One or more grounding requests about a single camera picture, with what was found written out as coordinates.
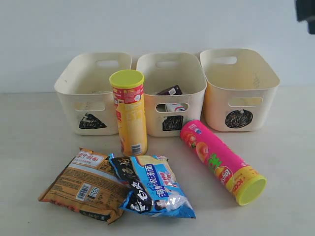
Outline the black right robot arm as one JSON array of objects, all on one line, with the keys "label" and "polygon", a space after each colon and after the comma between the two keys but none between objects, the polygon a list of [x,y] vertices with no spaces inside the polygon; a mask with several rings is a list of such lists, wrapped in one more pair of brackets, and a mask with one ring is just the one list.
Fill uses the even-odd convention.
[{"label": "black right robot arm", "polygon": [[308,33],[315,34],[315,0],[295,0],[297,22],[307,22]]}]

